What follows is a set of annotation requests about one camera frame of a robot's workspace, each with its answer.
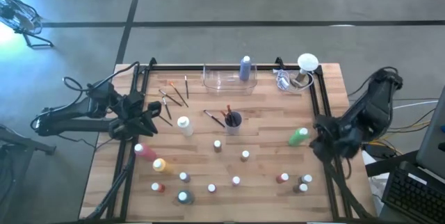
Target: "butcher block tabletop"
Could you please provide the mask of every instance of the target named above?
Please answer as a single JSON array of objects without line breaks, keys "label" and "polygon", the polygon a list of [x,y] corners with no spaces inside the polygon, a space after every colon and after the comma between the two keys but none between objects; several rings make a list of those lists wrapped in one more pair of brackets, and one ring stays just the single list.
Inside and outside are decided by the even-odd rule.
[{"label": "butcher block tabletop", "polygon": [[[340,65],[321,65],[332,115],[340,116],[349,107]],[[117,65],[115,70],[126,67],[128,65]],[[113,79],[120,94],[129,92],[132,74],[133,70],[129,70]],[[186,99],[184,75],[188,79],[189,99]],[[189,107],[179,106],[167,98],[172,120],[169,120],[164,107],[161,115],[173,127],[155,118],[153,122],[159,133],[153,137],[139,136],[139,142],[150,146],[158,157],[171,165],[174,172],[169,175],[158,173],[153,170],[152,162],[136,157],[126,221],[332,221],[323,165],[309,147],[310,140],[316,137],[312,128],[314,111],[309,89],[298,94],[283,93],[277,87],[275,77],[271,71],[258,71],[258,83],[251,95],[214,95],[208,93],[203,85],[202,71],[151,71],[145,107],[149,102],[162,102],[159,89],[183,104],[169,85],[171,81]],[[323,113],[317,80],[315,84]],[[224,122],[220,111],[226,111],[228,104],[243,119],[236,136],[227,135],[222,126],[203,112],[206,109]],[[193,126],[194,133],[190,137],[185,137],[177,126],[177,119],[181,116],[187,116]],[[311,138],[297,147],[288,146],[289,138],[300,127],[308,128]],[[102,133],[97,145],[107,140],[108,134]],[[221,141],[222,152],[214,151],[213,142],[216,140]],[[95,152],[80,218],[90,214],[110,189],[118,150],[119,141],[113,140]],[[250,153],[246,162],[240,160],[244,150]],[[375,209],[362,156],[352,159],[351,165],[353,172],[347,184],[365,209],[373,214]],[[343,169],[348,173],[346,162]],[[187,184],[182,182],[180,172],[188,173],[191,181]],[[278,184],[276,177],[281,173],[288,173],[289,180]],[[298,178],[307,174],[314,178],[308,183],[308,191],[294,193],[292,187]],[[232,186],[233,176],[241,178],[239,186]],[[151,185],[154,182],[164,184],[165,191],[153,191]],[[216,185],[215,193],[207,191],[209,184]],[[122,185],[116,200],[116,216],[120,212],[123,188]],[[177,194],[181,190],[194,194],[193,204],[178,203]],[[335,191],[340,216],[344,216],[337,186]]]}]

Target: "concrete floor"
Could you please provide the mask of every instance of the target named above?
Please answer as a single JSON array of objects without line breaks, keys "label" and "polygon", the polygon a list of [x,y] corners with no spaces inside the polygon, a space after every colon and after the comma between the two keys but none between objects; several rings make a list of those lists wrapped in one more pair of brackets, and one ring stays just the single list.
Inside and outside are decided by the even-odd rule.
[{"label": "concrete floor", "polygon": [[[46,22],[125,22],[131,0],[23,0]],[[433,20],[445,19],[445,0],[139,0],[134,21],[230,20]],[[0,123],[43,143],[57,145],[53,157],[35,153],[20,207],[7,223],[56,223],[77,218],[92,159],[92,148],[56,137],[36,136],[32,117],[45,106],[67,104],[76,96],[62,83],[82,84],[113,71],[123,27],[52,28],[42,36],[54,49],[32,50],[20,35],[0,25]],[[258,63],[281,56],[296,62],[305,52],[321,62],[341,64],[348,92],[370,73],[392,65],[405,80],[396,106],[437,98],[445,84],[445,26],[133,28],[123,63],[238,62],[249,54]],[[394,111],[393,126],[414,122],[434,104]],[[419,148],[424,131],[390,141],[402,152]],[[97,134],[67,134],[95,144]]]}]

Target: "orange bottle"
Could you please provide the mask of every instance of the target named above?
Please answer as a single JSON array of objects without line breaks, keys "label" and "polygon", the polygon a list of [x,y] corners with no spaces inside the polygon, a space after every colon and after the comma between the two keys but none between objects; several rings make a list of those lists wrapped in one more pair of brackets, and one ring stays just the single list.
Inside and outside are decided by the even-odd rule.
[{"label": "orange bottle", "polygon": [[173,168],[161,158],[154,160],[153,169],[160,173],[173,173]]}]

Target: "small paint bottle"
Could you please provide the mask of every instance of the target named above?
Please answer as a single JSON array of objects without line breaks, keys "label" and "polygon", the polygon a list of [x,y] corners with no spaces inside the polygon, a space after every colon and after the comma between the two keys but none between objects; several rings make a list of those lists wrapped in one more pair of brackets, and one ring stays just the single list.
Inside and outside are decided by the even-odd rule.
[{"label": "small paint bottle", "polygon": [[241,153],[241,161],[246,162],[249,159],[249,151],[243,151]]},{"label": "small paint bottle", "polygon": [[153,149],[149,148],[144,143],[139,143],[134,146],[134,153],[139,156],[143,157],[144,159],[148,161],[154,161],[157,158],[156,153],[153,151]]},{"label": "small paint bottle", "polygon": [[241,183],[241,179],[238,176],[232,178],[232,185],[238,186]]},{"label": "small paint bottle", "polygon": [[241,59],[241,64],[240,64],[240,68],[239,68],[239,79],[241,81],[249,80],[251,66],[252,66],[252,63],[250,61],[250,57],[244,56],[244,58]]},{"label": "small paint bottle", "polygon": [[180,173],[179,178],[181,179],[181,181],[183,181],[185,183],[190,182],[190,175],[188,173],[185,173],[185,172]]},{"label": "small paint bottle", "polygon": [[290,146],[298,146],[301,142],[309,138],[309,130],[306,127],[299,128],[289,139]]},{"label": "small paint bottle", "polygon": [[307,185],[304,183],[300,185],[295,185],[293,186],[292,191],[294,193],[304,193],[307,191]]},{"label": "small paint bottle", "polygon": [[220,141],[213,142],[213,149],[215,150],[215,152],[221,152],[223,150],[221,142]]},{"label": "small paint bottle", "polygon": [[178,193],[178,202],[181,204],[189,205],[195,201],[195,196],[187,190],[180,191]]},{"label": "small paint bottle", "polygon": [[289,180],[289,175],[286,173],[282,173],[281,175],[278,175],[276,179],[277,179],[277,183],[281,184],[281,183],[287,182]]},{"label": "small paint bottle", "polygon": [[164,159],[156,159],[153,162],[153,169],[156,172],[160,172],[160,173],[173,173],[173,169],[170,165],[167,164],[167,162],[164,161]]},{"label": "small paint bottle", "polygon": [[210,193],[215,193],[215,192],[216,192],[216,186],[215,186],[215,184],[209,184],[209,185],[207,186],[207,190],[208,190]]},{"label": "small paint bottle", "polygon": [[298,178],[298,182],[300,184],[308,184],[312,182],[312,176],[311,175],[303,175],[302,177]]},{"label": "small paint bottle", "polygon": [[186,116],[179,117],[178,127],[181,129],[181,132],[184,136],[189,137],[193,134],[192,124]]},{"label": "small paint bottle", "polygon": [[155,182],[152,184],[152,190],[159,193],[163,193],[165,191],[165,185]]}]

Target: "pen holder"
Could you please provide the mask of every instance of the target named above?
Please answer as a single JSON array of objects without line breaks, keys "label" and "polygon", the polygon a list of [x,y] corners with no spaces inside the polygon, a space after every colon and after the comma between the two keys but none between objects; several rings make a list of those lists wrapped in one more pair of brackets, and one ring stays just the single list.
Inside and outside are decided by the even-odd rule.
[{"label": "pen holder", "polygon": [[241,126],[241,122],[243,121],[243,118],[241,117],[241,114],[235,111],[232,111],[232,116],[235,119],[235,125],[236,127],[233,127],[233,125],[230,124],[230,122],[225,118],[225,129],[226,132],[229,135],[237,135],[239,133],[239,128]]}]

